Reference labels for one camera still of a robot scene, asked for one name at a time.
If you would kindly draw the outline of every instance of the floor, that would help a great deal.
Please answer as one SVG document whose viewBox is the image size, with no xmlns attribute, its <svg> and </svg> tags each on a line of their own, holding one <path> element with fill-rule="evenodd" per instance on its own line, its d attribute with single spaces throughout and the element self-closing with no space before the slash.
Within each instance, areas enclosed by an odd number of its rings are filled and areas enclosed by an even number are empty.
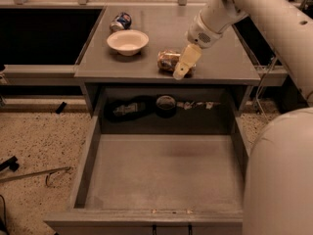
<svg viewBox="0 0 313 235">
<path fill-rule="evenodd" d="M 53 168 L 70 166 L 67 172 L 53 175 L 46 185 L 46 175 L 32 176 L 0 183 L 0 194 L 7 210 L 7 227 L 11 235 L 53 235 L 55 232 L 43 222 L 45 213 L 61 212 L 67 208 L 67 199 L 75 177 L 90 116 L 84 106 L 67 103 L 56 114 L 63 100 L 36 107 L 22 107 L 18 111 L 0 111 L 0 163 L 11 156 L 18 158 L 16 172 L 5 169 L 1 178 L 23 175 Z M 242 115 L 244 129 L 250 144 L 259 131 L 279 115 L 272 101 L 262 101 L 266 113 L 257 114 L 248 102 Z M 0 215 L 3 218 L 0 202 Z"/>
</svg>

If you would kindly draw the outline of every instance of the countertop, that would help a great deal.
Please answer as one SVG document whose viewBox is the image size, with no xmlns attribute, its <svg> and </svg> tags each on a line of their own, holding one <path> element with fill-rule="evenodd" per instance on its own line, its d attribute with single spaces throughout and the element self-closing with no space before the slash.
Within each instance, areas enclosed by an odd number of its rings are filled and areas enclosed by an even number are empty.
<svg viewBox="0 0 313 235">
<path fill-rule="evenodd" d="M 203 4 L 109 5 L 91 39 L 75 77 L 94 82 L 153 82 L 178 84 L 257 85 L 259 75 L 235 31 L 229 27 L 222 39 L 203 50 L 192 77 L 175 80 L 159 70 L 157 54 L 171 49 L 181 52 L 188 44 L 185 32 Z M 110 22 L 121 11 L 132 17 L 132 29 L 145 32 L 149 44 L 132 57 L 124 57 L 107 44 Z"/>
</svg>

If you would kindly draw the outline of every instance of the white bowl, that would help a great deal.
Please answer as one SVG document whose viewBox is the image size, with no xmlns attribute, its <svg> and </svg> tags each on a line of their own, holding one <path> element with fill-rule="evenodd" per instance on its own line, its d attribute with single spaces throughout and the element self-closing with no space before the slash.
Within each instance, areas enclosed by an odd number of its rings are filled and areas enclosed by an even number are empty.
<svg viewBox="0 0 313 235">
<path fill-rule="evenodd" d="M 133 56 L 148 44 L 149 37 L 144 32 L 126 29 L 110 35 L 107 42 L 119 54 Z"/>
</svg>

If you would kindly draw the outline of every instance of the black cable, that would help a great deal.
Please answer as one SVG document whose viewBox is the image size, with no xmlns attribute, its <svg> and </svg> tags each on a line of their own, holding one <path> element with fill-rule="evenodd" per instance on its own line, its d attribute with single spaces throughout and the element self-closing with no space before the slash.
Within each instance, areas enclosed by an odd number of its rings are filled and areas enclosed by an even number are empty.
<svg viewBox="0 0 313 235">
<path fill-rule="evenodd" d="M 4 197 L 2 195 L 0 195 L 0 198 L 3 201 L 3 221 L 4 221 L 4 225 L 7 226 L 7 211 L 6 211 L 6 202 L 4 200 Z"/>
</svg>

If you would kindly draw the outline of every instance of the speckled floor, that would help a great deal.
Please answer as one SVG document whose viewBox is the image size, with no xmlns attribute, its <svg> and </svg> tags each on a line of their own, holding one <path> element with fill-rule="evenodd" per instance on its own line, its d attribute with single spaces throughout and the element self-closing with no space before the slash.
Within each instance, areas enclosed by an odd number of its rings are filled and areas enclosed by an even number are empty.
<svg viewBox="0 0 313 235">
<path fill-rule="evenodd" d="M 273 102 L 264 101 L 262 106 L 269 120 L 279 115 Z M 16 172 L 8 169 L 1 171 L 0 178 L 71 166 L 68 172 L 53 174 L 49 187 L 45 184 L 46 175 L 0 184 L 0 194 L 6 200 L 7 226 L 11 235 L 53 235 L 55 232 L 42 221 L 43 216 L 47 212 L 67 208 L 90 116 L 87 112 L 67 111 L 70 107 L 57 115 L 56 109 L 53 106 L 50 108 L 40 113 L 0 112 L 0 162 L 16 156 L 21 165 Z M 266 125 L 266 118 L 257 114 L 249 104 L 242 119 L 246 136 L 252 144 Z"/>
</svg>

